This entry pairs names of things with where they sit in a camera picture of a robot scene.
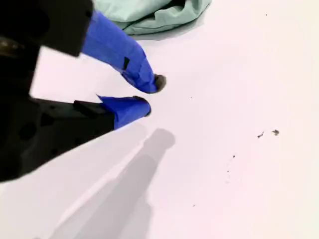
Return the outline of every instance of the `light green fabric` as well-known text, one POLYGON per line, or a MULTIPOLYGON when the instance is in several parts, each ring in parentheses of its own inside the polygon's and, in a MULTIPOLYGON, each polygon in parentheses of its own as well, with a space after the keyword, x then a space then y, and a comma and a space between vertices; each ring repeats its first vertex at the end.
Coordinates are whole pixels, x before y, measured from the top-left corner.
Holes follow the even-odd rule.
POLYGON ((198 18, 212 0, 94 0, 128 35, 170 30, 198 18))

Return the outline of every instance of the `crumpled cloth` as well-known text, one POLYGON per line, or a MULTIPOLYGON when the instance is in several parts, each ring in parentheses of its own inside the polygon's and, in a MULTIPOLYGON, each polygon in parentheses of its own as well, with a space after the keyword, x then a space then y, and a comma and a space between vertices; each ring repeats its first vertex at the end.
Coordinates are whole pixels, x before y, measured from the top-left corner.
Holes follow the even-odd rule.
POLYGON ((166 31, 197 19, 212 0, 93 0, 128 35, 166 31))

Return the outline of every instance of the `white table surface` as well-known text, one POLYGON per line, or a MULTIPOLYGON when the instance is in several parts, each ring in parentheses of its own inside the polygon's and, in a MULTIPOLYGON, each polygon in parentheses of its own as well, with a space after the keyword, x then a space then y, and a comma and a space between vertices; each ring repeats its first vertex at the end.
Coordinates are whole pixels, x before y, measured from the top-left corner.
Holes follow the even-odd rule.
POLYGON ((138 95, 153 112, 2 184, 0 238, 319 238, 318 9, 217 0, 197 22, 138 37, 167 76, 156 95, 42 49, 33 96, 138 95))

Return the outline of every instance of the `dark speck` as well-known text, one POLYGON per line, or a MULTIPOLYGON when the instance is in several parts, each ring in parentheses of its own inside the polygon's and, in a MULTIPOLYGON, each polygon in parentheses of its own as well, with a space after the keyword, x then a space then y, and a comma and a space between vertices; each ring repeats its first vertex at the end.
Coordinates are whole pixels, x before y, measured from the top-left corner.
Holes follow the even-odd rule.
POLYGON ((257 137, 260 138, 261 136, 264 136, 264 132, 261 135, 257 136, 257 137))
POLYGON ((273 133, 274 133, 275 136, 279 135, 279 131, 278 130, 274 130, 273 133))

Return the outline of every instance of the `blue tape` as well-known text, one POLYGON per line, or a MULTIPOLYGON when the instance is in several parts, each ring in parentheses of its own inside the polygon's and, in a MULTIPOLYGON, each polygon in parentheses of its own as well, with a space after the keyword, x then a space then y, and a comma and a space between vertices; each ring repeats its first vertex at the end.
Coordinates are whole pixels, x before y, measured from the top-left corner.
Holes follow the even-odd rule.
POLYGON ((140 91, 157 91, 154 73, 141 46, 98 11, 93 13, 82 52, 111 65, 140 91), (125 57, 129 59, 126 69, 125 57))
POLYGON ((114 113, 114 129, 123 127, 146 116, 151 111, 149 103, 139 97, 101 97, 101 105, 114 113))

